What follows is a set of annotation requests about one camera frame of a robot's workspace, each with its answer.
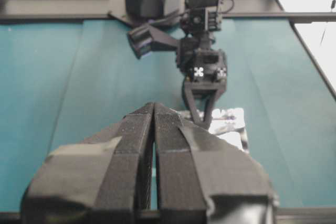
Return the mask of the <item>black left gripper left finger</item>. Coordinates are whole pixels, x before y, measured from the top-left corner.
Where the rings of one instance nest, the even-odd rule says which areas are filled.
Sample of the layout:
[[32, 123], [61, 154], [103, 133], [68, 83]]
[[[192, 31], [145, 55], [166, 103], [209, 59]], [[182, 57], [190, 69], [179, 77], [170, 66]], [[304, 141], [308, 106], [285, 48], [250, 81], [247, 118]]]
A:
[[135, 223], [151, 202], [153, 103], [52, 151], [22, 198], [23, 223]]

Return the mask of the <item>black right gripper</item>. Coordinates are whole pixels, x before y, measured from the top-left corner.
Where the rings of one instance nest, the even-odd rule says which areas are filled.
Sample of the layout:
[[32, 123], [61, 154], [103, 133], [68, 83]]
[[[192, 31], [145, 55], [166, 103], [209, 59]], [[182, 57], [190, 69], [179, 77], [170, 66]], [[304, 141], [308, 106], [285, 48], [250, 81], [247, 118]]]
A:
[[[200, 41], [195, 37], [185, 37], [180, 40], [176, 52], [176, 65], [181, 73], [192, 82], [223, 82], [227, 78], [225, 53], [222, 50], [212, 49], [210, 41]], [[194, 123], [209, 127], [215, 103], [226, 91], [226, 86], [219, 83], [206, 86], [207, 96], [202, 120], [197, 111], [190, 81], [183, 82], [185, 103]]]

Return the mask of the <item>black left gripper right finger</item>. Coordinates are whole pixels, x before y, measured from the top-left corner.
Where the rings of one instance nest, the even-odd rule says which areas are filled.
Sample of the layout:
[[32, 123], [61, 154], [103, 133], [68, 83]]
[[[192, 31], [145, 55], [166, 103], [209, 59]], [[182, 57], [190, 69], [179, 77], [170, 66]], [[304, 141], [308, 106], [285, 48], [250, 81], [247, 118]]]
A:
[[275, 223], [277, 194], [249, 154], [154, 106], [161, 223]]

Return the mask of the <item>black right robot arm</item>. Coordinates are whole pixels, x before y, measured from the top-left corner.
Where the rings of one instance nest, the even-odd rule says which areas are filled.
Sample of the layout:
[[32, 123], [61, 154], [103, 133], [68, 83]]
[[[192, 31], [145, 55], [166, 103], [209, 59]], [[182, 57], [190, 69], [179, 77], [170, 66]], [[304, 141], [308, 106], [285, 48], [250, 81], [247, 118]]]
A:
[[215, 102], [226, 91], [227, 59], [212, 46], [221, 30], [224, 0], [185, 0], [180, 27], [184, 38], [176, 52], [176, 65], [184, 75], [182, 97], [193, 122], [208, 129]]

